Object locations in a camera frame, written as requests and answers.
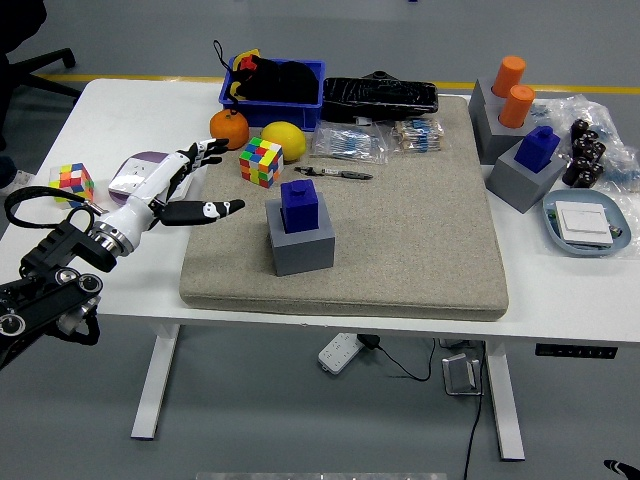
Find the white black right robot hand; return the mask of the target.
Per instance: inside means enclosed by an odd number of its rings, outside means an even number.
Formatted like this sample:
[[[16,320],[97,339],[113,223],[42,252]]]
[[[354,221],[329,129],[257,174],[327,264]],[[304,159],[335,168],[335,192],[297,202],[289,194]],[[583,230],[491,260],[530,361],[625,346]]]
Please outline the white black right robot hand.
[[[640,480],[640,470],[632,465],[613,459],[604,460],[603,465],[628,480]]]

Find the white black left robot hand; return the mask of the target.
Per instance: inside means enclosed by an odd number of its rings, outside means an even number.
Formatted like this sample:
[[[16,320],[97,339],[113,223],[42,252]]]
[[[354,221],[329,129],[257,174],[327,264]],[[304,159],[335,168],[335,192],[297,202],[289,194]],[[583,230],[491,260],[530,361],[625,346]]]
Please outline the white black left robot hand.
[[[123,206],[106,214],[92,228],[93,238],[117,256],[127,256],[140,245],[141,235],[160,222],[165,226],[211,224],[245,206],[230,201],[174,201],[170,197],[186,176],[209,164],[219,164],[228,150],[227,138],[199,141],[169,154],[129,195]]]

